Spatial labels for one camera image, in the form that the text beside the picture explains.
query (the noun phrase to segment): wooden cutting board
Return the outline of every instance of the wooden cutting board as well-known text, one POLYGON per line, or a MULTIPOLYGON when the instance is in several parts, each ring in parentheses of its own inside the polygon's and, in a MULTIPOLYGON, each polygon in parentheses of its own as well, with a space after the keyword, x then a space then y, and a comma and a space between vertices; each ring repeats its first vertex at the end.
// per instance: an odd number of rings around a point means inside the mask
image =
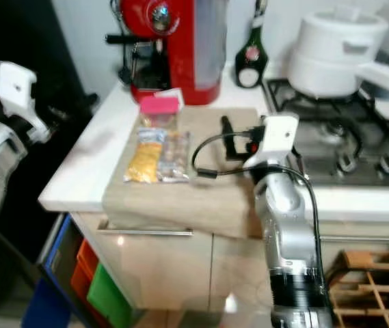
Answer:
MULTIPOLYGON (((178 126, 179 131, 191 133, 190 159, 202 141, 221 133, 220 118, 223 115, 229 117, 235 131, 258 124, 255 109, 185 107, 178 117, 178 126)), ((159 226, 191 228, 237 238, 261 237, 260 222, 254 214, 254 186, 243 175, 213 180, 197 177, 190 171, 187 184, 123 182, 124 172, 135 153, 135 131, 136 128, 103 197, 103 207, 112 224, 123 229, 159 226)), ((243 151, 246 142, 246 139, 236 138, 237 151, 243 151)), ((241 165, 240 162, 225 161, 221 141, 203 149, 197 163, 211 169, 230 169, 241 165)))

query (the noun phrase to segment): bottle label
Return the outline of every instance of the bottle label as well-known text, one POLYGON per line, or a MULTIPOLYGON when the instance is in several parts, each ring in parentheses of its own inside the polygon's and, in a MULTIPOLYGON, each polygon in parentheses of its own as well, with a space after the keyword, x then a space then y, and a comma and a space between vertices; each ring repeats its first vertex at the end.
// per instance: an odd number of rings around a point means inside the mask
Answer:
POLYGON ((252 27, 260 27, 263 25, 264 22, 264 15, 255 17, 254 20, 252 21, 252 27))
POLYGON ((249 46, 246 48, 245 57, 251 62, 256 61, 260 57, 260 51, 257 46, 249 46))
POLYGON ((259 78, 259 73, 253 68, 244 68, 238 74, 238 80, 243 87, 253 87, 259 78))

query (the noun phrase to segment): pink package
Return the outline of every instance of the pink package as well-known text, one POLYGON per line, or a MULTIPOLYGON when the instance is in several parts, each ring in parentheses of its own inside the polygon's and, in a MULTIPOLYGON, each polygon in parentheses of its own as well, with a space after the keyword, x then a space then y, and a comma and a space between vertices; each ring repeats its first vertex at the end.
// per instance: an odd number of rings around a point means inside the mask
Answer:
POLYGON ((176 130, 178 108, 179 100, 177 97, 144 97, 139 104, 142 125, 148 128, 176 130))

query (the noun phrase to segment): white countertop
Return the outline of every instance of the white countertop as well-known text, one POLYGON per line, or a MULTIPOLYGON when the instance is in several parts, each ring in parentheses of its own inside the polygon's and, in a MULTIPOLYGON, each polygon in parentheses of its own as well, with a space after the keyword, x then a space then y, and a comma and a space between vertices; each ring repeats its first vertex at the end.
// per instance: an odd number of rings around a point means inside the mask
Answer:
MULTIPOLYGON (((251 107, 259 114, 267 113, 260 87, 238 88, 225 72, 219 98, 208 106, 251 107)), ((389 101, 378 100, 377 108, 389 118, 389 101)), ((103 194, 137 114, 130 92, 117 83, 41 193, 39 201, 45 209, 103 211, 103 194)), ((317 187, 314 191, 322 220, 389 221, 389 189, 317 187)), ((308 195, 304 197, 309 204, 308 195)))

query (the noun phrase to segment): cabinet handle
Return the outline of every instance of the cabinet handle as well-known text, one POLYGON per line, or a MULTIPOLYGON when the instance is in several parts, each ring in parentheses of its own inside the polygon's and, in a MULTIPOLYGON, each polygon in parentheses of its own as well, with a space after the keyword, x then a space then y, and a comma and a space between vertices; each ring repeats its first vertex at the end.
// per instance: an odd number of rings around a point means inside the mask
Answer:
POLYGON ((193 236, 193 230, 120 230, 97 229, 100 234, 142 234, 146 236, 193 236))
POLYGON ((367 236, 321 236, 321 241, 331 243, 383 243, 389 244, 389 237, 367 237, 367 236))

